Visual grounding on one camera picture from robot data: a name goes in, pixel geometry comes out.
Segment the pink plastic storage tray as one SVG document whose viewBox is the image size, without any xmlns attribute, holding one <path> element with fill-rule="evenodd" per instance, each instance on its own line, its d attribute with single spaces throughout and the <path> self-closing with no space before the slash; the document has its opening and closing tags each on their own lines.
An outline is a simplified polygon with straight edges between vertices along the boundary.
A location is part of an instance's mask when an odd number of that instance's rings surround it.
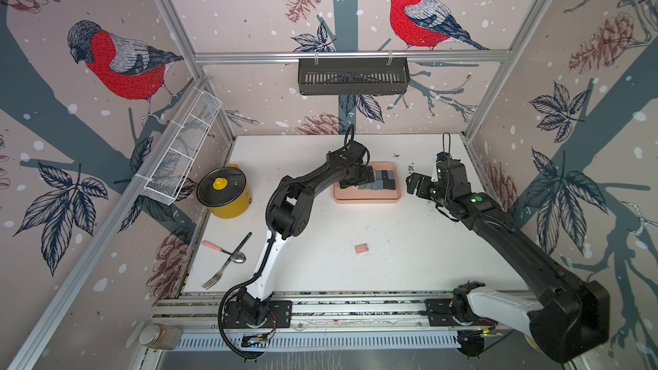
<svg viewBox="0 0 658 370">
<path fill-rule="evenodd" d="M 395 190 L 372 190 L 359 189 L 351 187 L 347 189 L 339 188 L 339 183 L 335 183 L 332 188 L 334 200 L 339 204 L 388 204 L 397 202 L 401 196 L 401 187 L 397 173 L 397 166 L 393 162 L 373 162 L 369 164 L 374 171 L 394 171 L 395 172 Z"/>
</svg>

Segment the pink eraser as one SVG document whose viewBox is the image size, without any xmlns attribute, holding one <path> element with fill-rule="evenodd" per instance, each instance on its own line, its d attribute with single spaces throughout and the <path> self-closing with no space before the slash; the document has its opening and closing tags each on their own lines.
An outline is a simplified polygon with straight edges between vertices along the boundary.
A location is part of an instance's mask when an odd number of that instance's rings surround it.
<svg viewBox="0 0 658 370">
<path fill-rule="evenodd" d="M 369 247 L 367 243 L 362 243 L 355 246 L 355 252 L 357 255 L 368 252 Z"/>
</svg>

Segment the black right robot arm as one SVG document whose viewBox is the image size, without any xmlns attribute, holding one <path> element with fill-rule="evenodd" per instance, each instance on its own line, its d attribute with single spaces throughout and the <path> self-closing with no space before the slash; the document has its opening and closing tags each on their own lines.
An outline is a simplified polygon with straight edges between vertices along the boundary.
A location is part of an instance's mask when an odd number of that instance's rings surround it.
<svg viewBox="0 0 658 370">
<path fill-rule="evenodd" d="M 586 283 L 550 258 L 514 227 L 501 206 L 474 193 L 464 164 L 447 152 L 437 156 L 437 177 L 412 173 L 408 194 L 431 201 L 453 222 L 485 240 L 524 279 L 536 301 L 468 282 L 452 292 L 452 317 L 461 325 L 492 320 L 532 338 L 550 359 L 564 364 L 610 336 L 610 295 L 598 282 Z"/>
</svg>

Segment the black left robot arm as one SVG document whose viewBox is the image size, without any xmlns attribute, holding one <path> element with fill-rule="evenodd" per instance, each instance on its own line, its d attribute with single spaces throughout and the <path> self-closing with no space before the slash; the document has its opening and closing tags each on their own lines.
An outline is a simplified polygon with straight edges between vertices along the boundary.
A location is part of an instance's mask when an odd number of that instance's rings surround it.
<svg viewBox="0 0 658 370">
<path fill-rule="evenodd" d="M 308 226 L 315 197 L 335 183 L 340 188 L 356 187 L 368 181 L 369 150 L 352 139 L 328 152 L 325 162 L 297 177 L 285 176 L 265 207 L 267 240 L 252 277 L 226 291 L 222 305 L 231 297 L 247 320 L 260 325 L 267 320 L 279 258 L 287 241 L 300 236 Z"/>
</svg>

